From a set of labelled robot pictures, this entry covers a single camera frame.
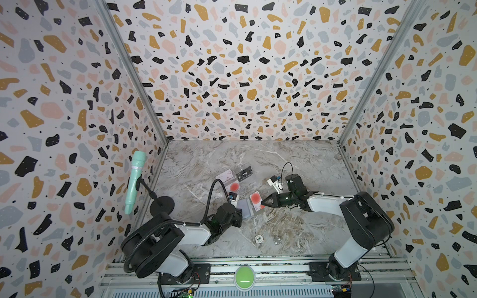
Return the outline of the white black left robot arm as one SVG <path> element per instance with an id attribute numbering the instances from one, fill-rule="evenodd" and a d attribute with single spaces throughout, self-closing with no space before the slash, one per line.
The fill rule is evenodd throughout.
<path id="1" fill-rule="evenodd" d="M 195 264 L 178 247 L 208 246 L 217 242 L 229 228 L 241 226 L 242 210 L 231 203 L 223 204 L 200 223 L 175 221 L 160 212 L 122 242 L 123 270 L 138 278 L 161 273 L 175 283 L 184 284 L 195 274 Z"/>

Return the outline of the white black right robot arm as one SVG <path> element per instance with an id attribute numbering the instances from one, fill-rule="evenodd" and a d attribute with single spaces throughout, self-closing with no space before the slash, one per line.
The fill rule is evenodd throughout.
<path id="1" fill-rule="evenodd" d="M 389 216 L 367 192 L 353 196 L 336 196 L 309 191 L 297 174 L 285 178 L 288 191 L 283 191 L 282 180 L 272 176 L 267 183 L 275 192 L 262 200 L 261 205 L 271 208 L 299 207 L 306 212 L 321 212 L 343 217 L 350 238 L 327 262 L 309 263 L 313 281 L 350 281 L 359 273 L 358 262 L 372 248 L 386 243 L 395 226 Z"/>

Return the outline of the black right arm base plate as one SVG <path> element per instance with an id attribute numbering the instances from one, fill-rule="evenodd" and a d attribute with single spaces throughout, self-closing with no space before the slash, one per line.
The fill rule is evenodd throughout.
<path id="1" fill-rule="evenodd" d="M 310 262 L 308 276 L 313 282 L 354 282 L 361 281 L 358 263 L 355 262 L 348 268 L 343 268 L 334 262 Z"/>

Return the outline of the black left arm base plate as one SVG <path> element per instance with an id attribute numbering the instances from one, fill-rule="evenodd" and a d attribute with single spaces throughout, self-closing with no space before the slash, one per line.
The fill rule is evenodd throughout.
<path id="1" fill-rule="evenodd" d="M 164 273 L 158 281 L 162 285 L 190 286 L 193 284 L 209 284 L 211 277 L 211 264 L 200 263 L 186 268 L 178 277 Z"/>

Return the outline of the red circle credit card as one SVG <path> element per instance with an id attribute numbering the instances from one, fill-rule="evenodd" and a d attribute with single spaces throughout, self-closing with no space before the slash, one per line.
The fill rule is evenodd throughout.
<path id="1" fill-rule="evenodd" d="M 262 197 L 258 191 L 250 195 L 250 200 L 255 212 L 259 212 L 265 207 L 262 205 Z"/>

